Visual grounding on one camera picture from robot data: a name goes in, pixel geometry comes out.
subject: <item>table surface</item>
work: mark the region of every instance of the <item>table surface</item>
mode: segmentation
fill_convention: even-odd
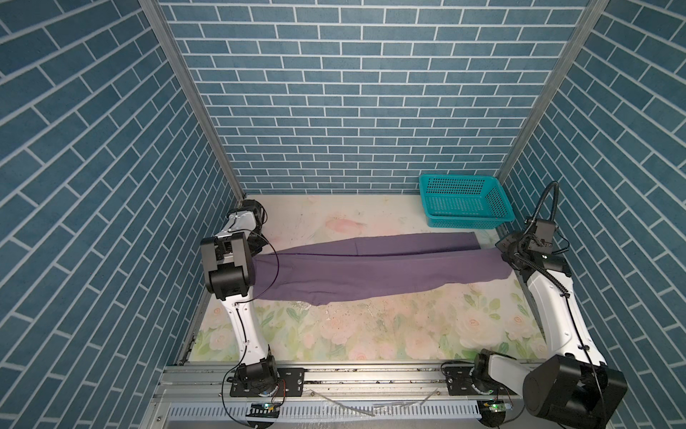
[[[429,228],[414,195],[258,195],[268,212],[263,234],[277,251],[293,246],[426,232],[473,231],[482,248],[495,230]],[[482,348],[544,358],[547,348],[514,273],[484,283],[313,306],[256,300],[264,336],[278,360],[472,359]],[[236,361],[230,321],[210,300],[190,360]]]

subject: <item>metal vent grille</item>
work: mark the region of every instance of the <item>metal vent grille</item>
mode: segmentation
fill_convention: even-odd
[[[319,423],[333,421],[359,421],[369,419],[479,419],[477,402],[470,400],[442,400],[423,405],[378,407],[380,401],[346,401],[345,405],[374,413],[375,416],[342,408],[327,401],[293,402],[283,406],[279,415],[282,423]],[[227,404],[229,413],[239,420],[245,420],[247,405]],[[224,421],[230,420],[221,404],[199,404],[197,402],[176,403],[169,409],[169,421]],[[273,421],[273,419],[250,418],[251,421]]]

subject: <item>black motor housing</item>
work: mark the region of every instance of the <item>black motor housing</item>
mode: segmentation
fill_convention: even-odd
[[[603,429],[627,391],[622,372],[555,355],[527,374],[524,404],[530,414],[577,429]]]

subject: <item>metal rail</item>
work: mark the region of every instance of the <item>metal rail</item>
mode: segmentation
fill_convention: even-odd
[[[609,0],[590,0],[589,4],[582,12],[579,22],[574,29],[574,33],[560,53],[560,58],[550,72],[550,76],[548,76],[541,94],[536,98],[534,106],[529,113],[529,117],[526,118],[524,124],[519,129],[519,134],[517,135],[517,138],[514,139],[512,148],[503,160],[500,170],[498,170],[498,173],[496,174],[500,183],[505,183],[505,179],[507,179],[510,171],[512,171],[512,168],[515,166],[519,155],[521,155],[524,148],[529,143],[529,139],[534,134],[534,130],[536,130],[536,127],[539,125],[541,118],[543,118],[543,114],[545,114],[545,111],[548,109],[550,102],[553,100],[558,88],[560,88],[560,85],[564,81],[574,60],[576,60],[576,56],[581,52],[581,48],[584,46],[584,43],[586,43],[586,39],[588,39],[591,34],[591,30],[595,27],[595,24],[598,22],[598,19],[605,10],[608,2]]]
[[[523,361],[532,368],[543,360]],[[491,395],[448,394],[445,376],[440,371],[441,361],[396,362],[280,362],[280,367],[305,368],[302,397],[289,397],[289,403],[315,404],[322,401],[321,393],[336,401],[417,401],[448,404],[450,401],[493,399]],[[466,373],[471,363],[460,363]],[[188,362],[184,366],[165,367],[150,405],[146,410],[141,428],[161,429],[167,421],[170,407],[179,404],[203,403],[208,406],[221,403],[222,378],[233,368],[226,362]],[[228,396],[224,386],[227,406],[245,403],[245,398]]]
[[[157,41],[160,43],[162,50],[167,56],[171,70],[174,72],[184,94],[186,94],[188,103],[190,104],[191,109],[193,109],[193,113],[196,115],[196,119],[207,138],[210,148],[212,148],[212,152],[214,152],[214,155],[217,158],[217,162],[224,172],[226,180],[228,180],[228,184],[231,186],[234,195],[236,195],[238,204],[240,204],[245,199],[246,194],[231,167],[228,156],[226,156],[222,141],[217,134],[214,124],[212,124],[209,113],[205,108],[205,103],[200,97],[198,88],[191,77],[191,72],[188,70],[183,55],[176,44],[176,39],[172,34],[172,29],[169,27],[164,12],[162,11],[158,0],[139,0],[139,2],[143,8],[145,17],[148,22],[150,22],[152,31],[157,37]]]

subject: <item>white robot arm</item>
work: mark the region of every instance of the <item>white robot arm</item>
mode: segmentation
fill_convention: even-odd
[[[509,356],[482,350],[472,378],[485,389],[498,384],[520,394],[530,414],[577,429],[604,428],[627,390],[624,375],[607,367],[593,343],[574,295],[571,270],[553,251],[554,218],[559,194],[550,183],[524,231],[496,244],[503,260],[519,271],[539,314],[548,360],[529,371]],[[553,208],[547,220],[539,212],[553,190]]]
[[[238,342],[241,358],[234,378],[243,391],[255,395],[271,395],[279,380],[276,360],[253,307],[252,256],[267,244],[260,235],[264,219],[263,207],[257,201],[245,200],[240,208],[229,212],[219,233],[200,243],[205,286],[222,301]]]

